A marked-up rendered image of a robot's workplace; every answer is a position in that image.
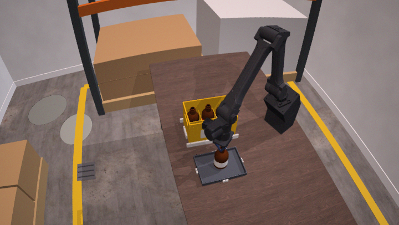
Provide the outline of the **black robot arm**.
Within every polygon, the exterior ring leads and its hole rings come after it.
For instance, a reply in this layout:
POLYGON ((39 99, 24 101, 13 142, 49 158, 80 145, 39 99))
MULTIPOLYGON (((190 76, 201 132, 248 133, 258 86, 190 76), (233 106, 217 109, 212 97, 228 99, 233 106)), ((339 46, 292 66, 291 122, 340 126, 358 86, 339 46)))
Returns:
POLYGON ((206 118, 202 123, 204 134, 209 141, 214 139, 220 141, 223 133, 231 131, 232 124, 237 121, 242 101, 271 51, 272 72, 271 76, 267 78, 265 90, 269 95, 274 96, 279 108, 291 103, 288 89, 283 80, 285 44, 289 36, 289 31, 277 25, 267 25, 258 29, 254 36, 257 45, 232 90, 217 108, 218 118, 214 120, 206 118), (265 42, 264 39, 271 44, 265 42))

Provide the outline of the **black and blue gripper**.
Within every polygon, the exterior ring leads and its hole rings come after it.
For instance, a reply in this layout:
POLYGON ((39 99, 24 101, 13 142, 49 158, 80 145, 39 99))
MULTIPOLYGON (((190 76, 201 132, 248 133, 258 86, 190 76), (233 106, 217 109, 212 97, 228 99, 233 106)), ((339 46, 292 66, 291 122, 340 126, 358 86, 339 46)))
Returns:
POLYGON ((232 141, 232 136, 234 135, 234 131, 230 131, 229 133, 223 133, 223 135, 221 135, 221 140, 213 140, 213 143, 217 146, 217 148, 219 149, 220 152, 222 152, 224 149, 227 148, 228 144, 232 141), (220 149, 220 147, 222 147, 222 149, 220 149))

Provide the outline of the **yellow divided crate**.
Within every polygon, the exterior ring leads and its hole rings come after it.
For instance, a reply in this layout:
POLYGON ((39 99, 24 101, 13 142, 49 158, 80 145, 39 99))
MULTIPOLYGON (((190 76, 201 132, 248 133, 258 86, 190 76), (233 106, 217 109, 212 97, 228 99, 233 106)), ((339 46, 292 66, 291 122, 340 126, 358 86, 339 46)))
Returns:
MULTIPOLYGON (((205 109, 207 104, 210 104, 211 109, 214 111, 214 118, 212 120, 216 119, 216 109, 219 107, 221 101, 223 101, 225 97, 226 95, 183 102, 183 123, 186 128, 189 143, 207 140, 204 134, 204 129, 202 129, 202 123, 204 122, 204 120, 202 120, 202 111, 205 109), (195 107, 196 112, 198 112, 199 121, 189 121, 187 113, 190 111, 191 107, 195 107)), ((231 131, 234 131, 234 134, 236 133, 237 121, 232 125, 231 128, 231 131)))

